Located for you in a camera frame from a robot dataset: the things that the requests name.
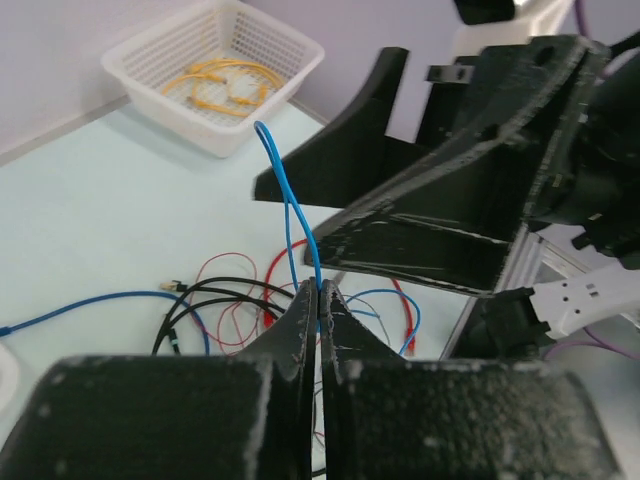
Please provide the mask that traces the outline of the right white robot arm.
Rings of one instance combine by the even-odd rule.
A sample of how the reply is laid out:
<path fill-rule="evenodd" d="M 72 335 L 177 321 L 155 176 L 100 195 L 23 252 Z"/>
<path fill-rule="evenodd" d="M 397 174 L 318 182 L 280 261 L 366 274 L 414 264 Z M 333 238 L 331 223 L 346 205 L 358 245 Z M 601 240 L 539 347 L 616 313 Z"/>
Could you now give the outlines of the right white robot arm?
<path fill-rule="evenodd" d="M 639 61 L 561 35 L 568 1 L 460 1 L 414 142 L 387 124 L 408 57 L 260 173 L 258 200 L 331 207 L 305 260 L 477 298 L 456 354 L 527 354 L 639 306 Z"/>

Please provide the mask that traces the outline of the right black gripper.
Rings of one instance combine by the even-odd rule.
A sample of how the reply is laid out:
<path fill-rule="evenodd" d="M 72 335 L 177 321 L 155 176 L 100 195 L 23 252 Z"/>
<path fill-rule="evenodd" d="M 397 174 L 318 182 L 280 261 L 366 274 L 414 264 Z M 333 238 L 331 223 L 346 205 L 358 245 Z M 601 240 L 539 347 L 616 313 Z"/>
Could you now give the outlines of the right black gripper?
<path fill-rule="evenodd" d="M 639 254 L 639 62 L 612 74 L 627 49 L 577 35 L 535 37 L 461 56 L 454 74 L 429 70 L 431 92 L 421 124 L 475 120 L 537 122 L 548 133 L 548 159 L 522 227 L 578 225 L 576 248 L 612 258 Z"/>

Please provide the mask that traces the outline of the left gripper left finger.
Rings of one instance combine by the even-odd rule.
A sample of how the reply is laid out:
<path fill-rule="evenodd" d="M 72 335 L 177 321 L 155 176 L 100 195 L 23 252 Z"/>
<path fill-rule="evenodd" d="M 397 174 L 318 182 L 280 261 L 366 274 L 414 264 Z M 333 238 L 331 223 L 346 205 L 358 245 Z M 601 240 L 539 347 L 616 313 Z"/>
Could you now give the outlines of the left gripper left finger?
<path fill-rule="evenodd" d="M 5 479 L 307 479 L 318 291 L 233 356 L 75 356 L 38 381 Z"/>

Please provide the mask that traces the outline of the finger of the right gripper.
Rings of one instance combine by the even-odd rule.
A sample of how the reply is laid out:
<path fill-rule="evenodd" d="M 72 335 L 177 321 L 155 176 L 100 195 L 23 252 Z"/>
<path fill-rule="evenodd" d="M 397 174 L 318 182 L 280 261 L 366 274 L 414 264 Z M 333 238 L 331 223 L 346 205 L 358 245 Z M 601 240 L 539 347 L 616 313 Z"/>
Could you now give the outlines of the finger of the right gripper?
<path fill-rule="evenodd" d="M 548 133 L 535 121 L 430 120 L 428 153 L 314 230 L 325 267 L 473 296 L 493 293 L 541 186 Z"/>
<path fill-rule="evenodd" d="M 345 208 L 428 153 L 386 134 L 409 51 L 385 47 L 344 110 L 282 163 L 298 202 Z"/>

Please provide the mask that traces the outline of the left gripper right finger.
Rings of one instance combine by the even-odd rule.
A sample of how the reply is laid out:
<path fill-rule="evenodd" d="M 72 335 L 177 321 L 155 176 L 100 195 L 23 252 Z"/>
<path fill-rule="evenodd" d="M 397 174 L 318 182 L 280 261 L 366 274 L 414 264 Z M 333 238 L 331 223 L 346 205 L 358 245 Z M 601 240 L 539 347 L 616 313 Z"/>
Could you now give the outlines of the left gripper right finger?
<path fill-rule="evenodd" d="M 540 361 L 409 361 L 319 295 L 330 479 L 620 479 L 572 373 Z"/>

